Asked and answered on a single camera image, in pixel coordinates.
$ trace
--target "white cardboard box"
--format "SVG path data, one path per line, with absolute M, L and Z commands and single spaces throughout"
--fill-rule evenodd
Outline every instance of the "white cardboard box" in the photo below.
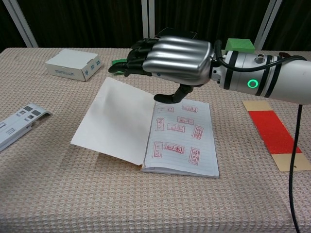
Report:
M 87 81 L 102 63 L 96 53 L 64 49 L 45 65 L 51 75 Z

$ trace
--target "cardboard strip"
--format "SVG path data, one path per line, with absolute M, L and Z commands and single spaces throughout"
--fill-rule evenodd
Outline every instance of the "cardboard strip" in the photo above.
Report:
M 280 171 L 289 171 L 294 140 L 267 101 L 243 101 L 268 151 Z M 294 171 L 311 170 L 300 148 L 296 150 Z

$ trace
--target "robotic hand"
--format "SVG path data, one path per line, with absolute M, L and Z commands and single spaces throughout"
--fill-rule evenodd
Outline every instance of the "robotic hand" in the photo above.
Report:
M 280 57 L 229 51 L 221 54 L 221 41 L 207 41 L 164 36 L 138 41 L 127 62 L 116 63 L 109 72 L 155 76 L 180 84 L 172 95 L 157 94 L 162 103 L 178 103 L 194 87 L 210 80 L 221 88 L 256 96 L 311 103 L 311 63 L 301 56 L 281 53 Z

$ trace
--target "beige tablecloth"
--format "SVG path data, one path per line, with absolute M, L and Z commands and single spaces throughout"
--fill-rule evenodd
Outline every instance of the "beige tablecloth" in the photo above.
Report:
M 87 82 L 48 74 L 44 62 L 60 50 L 6 49 L 0 55 L 0 119 L 30 102 L 53 113 L 0 153 L 0 232 L 293 231 L 288 173 L 279 172 L 242 104 L 263 98 L 215 82 L 188 95 L 210 103 L 219 179 L 143 173 L 70 144 L 110 76 L 111 61 L 126 58 L 129 49 L 78 49 L 98 53 L 104 63 Z M 311 59 L 309 52 L 290 54 Z M 115 79 L 152 94 L 178 87 L 139 75 Z M 298 106 L 268 101 L 293 135 Z M 310 116 L 305 106 L 299 146 L 309 160 Z M 294 202 L 302 232 L 311 232 L 310 171 L 294 173 Z

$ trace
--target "open notebook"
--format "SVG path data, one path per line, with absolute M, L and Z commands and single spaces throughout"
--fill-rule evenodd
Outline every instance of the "open notebook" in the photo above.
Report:
M 142 171 L 219 177 L 209 104 L 155 102 L 153 95 L 106 78 L 72 144 Z

